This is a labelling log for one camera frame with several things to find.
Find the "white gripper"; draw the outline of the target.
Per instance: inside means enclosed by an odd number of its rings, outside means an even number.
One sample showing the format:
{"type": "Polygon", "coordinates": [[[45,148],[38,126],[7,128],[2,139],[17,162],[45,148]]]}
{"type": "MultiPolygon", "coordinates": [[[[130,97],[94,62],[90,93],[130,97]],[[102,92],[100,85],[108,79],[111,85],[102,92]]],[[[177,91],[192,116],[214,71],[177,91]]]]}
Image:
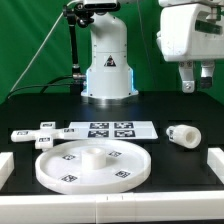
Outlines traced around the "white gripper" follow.
{"type": "Polygon", "coordinates": [[[201,62],[202,88],[213,85],[215,59],[224,59],[224,0],[158,0],[157,42],[166,61],[179,63],[184,93],[193,93],[193,62],[201,62]]]}

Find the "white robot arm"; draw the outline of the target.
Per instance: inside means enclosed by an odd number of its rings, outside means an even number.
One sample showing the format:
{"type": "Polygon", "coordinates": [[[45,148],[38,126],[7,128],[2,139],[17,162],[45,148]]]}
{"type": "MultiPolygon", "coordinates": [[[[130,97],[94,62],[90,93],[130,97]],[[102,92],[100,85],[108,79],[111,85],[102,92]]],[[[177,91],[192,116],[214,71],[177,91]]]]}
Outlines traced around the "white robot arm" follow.
{"type": "MultiPolygon", "coordinates": [[[[127,63],[127,28],[112,16],[120,4],[134,0],[82,0],[93,14],[92,64],[87,70],[87,99],[123,100],[138,94],[127,63]]],[[[167,62],[179,64],[182,91],[195,90],[193,63],[201,63],[203,87],[212,85],[215,61],[224,59],[224,0],[158,0],[163,8],[157,44],[167,62]]]]}

